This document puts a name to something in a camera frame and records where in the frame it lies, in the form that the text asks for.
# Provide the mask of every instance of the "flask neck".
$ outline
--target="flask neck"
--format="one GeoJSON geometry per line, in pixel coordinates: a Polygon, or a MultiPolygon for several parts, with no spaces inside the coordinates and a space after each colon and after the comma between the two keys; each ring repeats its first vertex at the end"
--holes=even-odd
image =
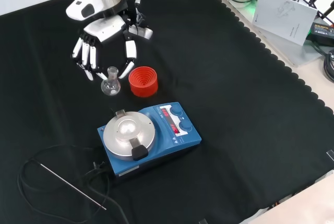
{"type": "Polygon", "coordinates": [[[114,66],[108,68],[108,80],[117,79],[118,69],[114,66]]]}

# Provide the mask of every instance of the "red led display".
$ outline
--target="red led display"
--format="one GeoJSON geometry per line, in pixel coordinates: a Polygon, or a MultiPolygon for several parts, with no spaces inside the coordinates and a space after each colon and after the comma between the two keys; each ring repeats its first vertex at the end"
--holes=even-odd
{"type": "Polygon", "coordinates": [[[163,112],[163,115],[165,115],[166,117],[169,117],[169,114],[165,108],[162,109],[162,112],[163,112]]]}
{"type": "Polygon", "coordinates": [[[166,117],[166,120],[168,121],[169,125],[171,126],[171,129],[173,130],[173,132],[175,134],[179,134],[179,130],[177,129],[177,127],[175,126],[175,123],[173,122],[171,116],[169,115],[168,111],[166,110],[166,108],[162,108],[161,109],[163,115],[166,117]]]}
{"type": "Polygon", "coordinates": [[[175,126],[175,124],[171,124],[172,130],[174,133],[179,134],[180,132],[178,131],[177,127],[175,126]]]}

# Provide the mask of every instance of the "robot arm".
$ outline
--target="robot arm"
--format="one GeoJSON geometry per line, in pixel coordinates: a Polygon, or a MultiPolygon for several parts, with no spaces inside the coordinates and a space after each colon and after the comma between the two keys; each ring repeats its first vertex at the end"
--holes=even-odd
{"type": "Polygon", "coordinates": [[[72,58],[85,70],[90,80],[94,79],[94,74],[102,79],[107,79],[99,66],[98,46],[121,31],[126,41],[127,62],[119,78],[124,78],[134,67],[137,50],[131,34],[150,39],[153,33],[152,30],[139,26],[142,16],[138,11],[138,6],[139,4],[136,4],[137,21],[135,22],[126,16],[125,0],[75,0],[66,9],[68,17],[74,20],[83,21],[92,16],[102,17],[84,28],[84,33],[79,37],[72,53],[72,58]]]}

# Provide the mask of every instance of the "black electronic device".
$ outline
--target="black electronic device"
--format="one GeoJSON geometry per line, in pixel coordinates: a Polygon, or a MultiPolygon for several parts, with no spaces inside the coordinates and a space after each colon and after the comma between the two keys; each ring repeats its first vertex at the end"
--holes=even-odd
{"type": "Polygon", "coordinates": [[[306,39],[319,45],[334,46],[334,27],[313,23],[306,39]]]}

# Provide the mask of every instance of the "black tablecloth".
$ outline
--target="black tablecloth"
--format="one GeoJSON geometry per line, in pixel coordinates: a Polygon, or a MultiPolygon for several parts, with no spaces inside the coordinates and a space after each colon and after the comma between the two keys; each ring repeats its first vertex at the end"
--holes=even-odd
{"type": "MultiPolygon", "coordinates": [[[[220,0],[142,0],[154,37],[136,39],[137,64],[153,67],[159,78],[149,99],[133,96],[126,80],[119,95],[107,97],[100,80],[88,82],[70,60],[83,27],[65,14],[71,2],[0,18],[1,223],[61,223],[24,203],[16,187],[20,165],[50,145],[101,145],[97,128],[122,108],[178,101],[202,136],[190,153],[112,185],[130,223],[239,223],[331,169],[332,111],[220,0]]],[[[103,49],[107,64],[120,65],[123,56],[122,38],[103,49]]],[[[39,159],[68,180],[106,160],[101,152],[67,149],[39,159]]],[[[45,188],[59,185],[36,166],[27,178],[45,188]]],[[[78,220],[95,209],[69,188],[29,198],[78,220]]],[[[121,223],[118,210],[107,206],[108,214],[91,223],[121,223]]]]}

